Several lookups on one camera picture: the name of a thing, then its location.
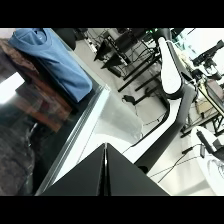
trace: blue cloth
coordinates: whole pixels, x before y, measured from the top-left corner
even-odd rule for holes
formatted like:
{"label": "blue cloth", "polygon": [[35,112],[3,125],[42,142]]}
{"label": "blue cloth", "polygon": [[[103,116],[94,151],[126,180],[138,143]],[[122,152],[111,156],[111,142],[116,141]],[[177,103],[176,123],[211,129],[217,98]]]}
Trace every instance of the blue cloth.
{"label": "blue cloth", "polygon": [[79,102],[91,91],[91,80],[50,29],[18,29],[13,33],[9,43],[20,51],[40,59],[75,102]]}

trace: folded cloth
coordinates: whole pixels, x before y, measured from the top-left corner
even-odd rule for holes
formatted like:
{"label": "folded cloth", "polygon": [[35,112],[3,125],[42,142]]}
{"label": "folded cloth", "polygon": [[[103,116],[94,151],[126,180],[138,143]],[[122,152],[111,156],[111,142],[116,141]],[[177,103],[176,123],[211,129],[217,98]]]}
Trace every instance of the folded cloth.
{"label": "folded cloth", "polygon": [[91,80],[49,28],[18,29],[9,43],[38,58],[75,102],[91,91]]}

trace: white light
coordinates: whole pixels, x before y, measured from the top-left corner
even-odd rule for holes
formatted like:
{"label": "white light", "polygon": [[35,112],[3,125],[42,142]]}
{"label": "white light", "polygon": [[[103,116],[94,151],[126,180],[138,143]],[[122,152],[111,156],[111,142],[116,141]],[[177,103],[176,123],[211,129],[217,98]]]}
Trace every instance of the white light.
{"label": "white light", "polygon": [[0,104],[4,104],[10,100],[16,94],[15,90],[23,83],[24,79],[18,72],[0,83]]}

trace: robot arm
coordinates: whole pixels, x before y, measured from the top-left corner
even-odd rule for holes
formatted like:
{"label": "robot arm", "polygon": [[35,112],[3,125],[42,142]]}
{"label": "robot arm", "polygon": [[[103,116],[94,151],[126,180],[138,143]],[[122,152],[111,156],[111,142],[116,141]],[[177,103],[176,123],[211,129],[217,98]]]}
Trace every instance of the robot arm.
{"label": "robot arm", "polygon": [[161,80],[169,109],[159,125],[124,153],[129,161],[147,170],[153,167],[184,126],[191,103],[196,97],[195,87],[189,82],[191,75],[181,64],[171,43],[170,30],[159,29],[153,38],[162,55]]}

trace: floor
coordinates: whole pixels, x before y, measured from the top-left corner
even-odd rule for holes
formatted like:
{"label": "floor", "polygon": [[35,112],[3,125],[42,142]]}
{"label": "floor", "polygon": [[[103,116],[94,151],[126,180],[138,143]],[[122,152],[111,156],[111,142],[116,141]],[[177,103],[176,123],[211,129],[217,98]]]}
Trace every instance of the floor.
{"label": "floor", "polygon": [[[141,92],[135,92],[135,87],[142,83],[142,79],[138,79],[124,89],[121,93],[118,93],[118,89],[123,85],[124,81],[122,78],[117,78],[114,74],[109,72],[107,69],[101,69],[103,62],[97,60],[93,61],[95,54],[90,50],[89,46],[85,41],[77,42],[75,53],[99,76],[103,82],[110,86],[112,91],[122,101],[123,95],[132,95],[135,99],[143,95],[144,90]],[[127,107],[136,113],[135,107],[130,104],[123,102]],[[159,116],[165,113],[166,109],[157,97],[149,97],[140,102],[137,107],[137,116],[139,116],[144,124],[155,121]],[[158,121],[152,122],[149,125],[143,126],[142,133],[145,135],[150,131]],[[182,156],[181,152],[190,147],[190,137],[180,138],[180,135],[176,136],[167,150],[163,153],[154,167],[147,174],[153,181],[158,182],[167,170],[160,172],[166,168],[172,167],[173,164]],[[183,161],[193,157],[192,153],[186,155]],[[194,160],[190,160],[186,163],[178,165],[172,172],[167,175],[160,186],[165,189],[170,195],[214,195],[210,188],[203,182],[203,176],[198,169],[197,164]]]}

